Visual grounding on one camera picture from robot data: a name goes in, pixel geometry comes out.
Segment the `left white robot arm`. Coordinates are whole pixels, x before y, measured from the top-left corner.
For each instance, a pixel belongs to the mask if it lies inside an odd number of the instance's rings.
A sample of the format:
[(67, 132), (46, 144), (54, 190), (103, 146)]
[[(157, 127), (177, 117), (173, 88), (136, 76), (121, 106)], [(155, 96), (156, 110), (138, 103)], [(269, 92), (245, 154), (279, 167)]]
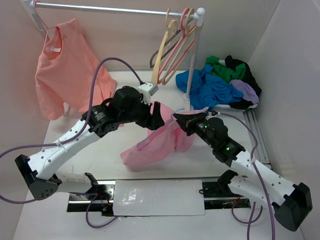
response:
[(35, 200), (41, 201), (56, 192), (76, 192), (86, 199), (97, 197), (101, 187), (91, 173), (57, 176), (57, 170), (82, 149), (116, 131), (121, 124), (136, 123), (142, 128), (156, 130), (165, 123), (161, 104), (151, 102), (158, 91), (157, 84), (148, 82), (138, 88), (124, 86), (112, 98), (93, 106), (82, 118), (55, 141), (51, 147), (26, 156), (15, 163)]

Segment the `pink t shirt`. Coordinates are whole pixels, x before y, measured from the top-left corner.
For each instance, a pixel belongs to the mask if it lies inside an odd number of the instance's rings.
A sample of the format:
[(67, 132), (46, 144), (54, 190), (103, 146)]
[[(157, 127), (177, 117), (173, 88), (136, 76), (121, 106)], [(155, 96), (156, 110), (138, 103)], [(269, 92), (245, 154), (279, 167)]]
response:
[(195, 136), (187, 136), (174, 118), (176, 112), (165, 104), (160, 106), (160, 114), (164, 125), (147, 132), (147, 137), (136, 145), (120, 154), (122, 163), (137, 170), (159, 161), (163, 161), (170, 154), (185, 152), (194, 143)]

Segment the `blue wire hanger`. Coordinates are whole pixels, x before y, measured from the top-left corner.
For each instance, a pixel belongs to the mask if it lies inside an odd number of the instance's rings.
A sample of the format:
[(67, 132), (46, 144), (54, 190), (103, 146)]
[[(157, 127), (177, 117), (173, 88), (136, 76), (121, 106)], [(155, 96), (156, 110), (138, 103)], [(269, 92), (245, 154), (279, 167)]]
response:
[(184, 108), (180, 108), (176, 111), (174, 111), (171, 115), (170, 115), (170, 119), (172, 120), (174, 118), (174, 114), (180, 114), (182, 113), (182, 111), (184, 111), (185, 109)]

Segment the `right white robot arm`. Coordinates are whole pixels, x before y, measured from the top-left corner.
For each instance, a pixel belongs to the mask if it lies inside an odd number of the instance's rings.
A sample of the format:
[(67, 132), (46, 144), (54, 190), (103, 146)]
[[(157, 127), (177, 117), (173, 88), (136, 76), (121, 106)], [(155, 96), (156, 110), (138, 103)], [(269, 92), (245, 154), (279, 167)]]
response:
[(311, 190), (278, 175), (228, 135), (222, 119), (206, 113), (173, 115), (188, 135), (198, 135), (215, 158), (228, 166), (218, 179), (223, 196), (241, 195), (273, 214), (285, 229), (295, 232), (313, 209)]

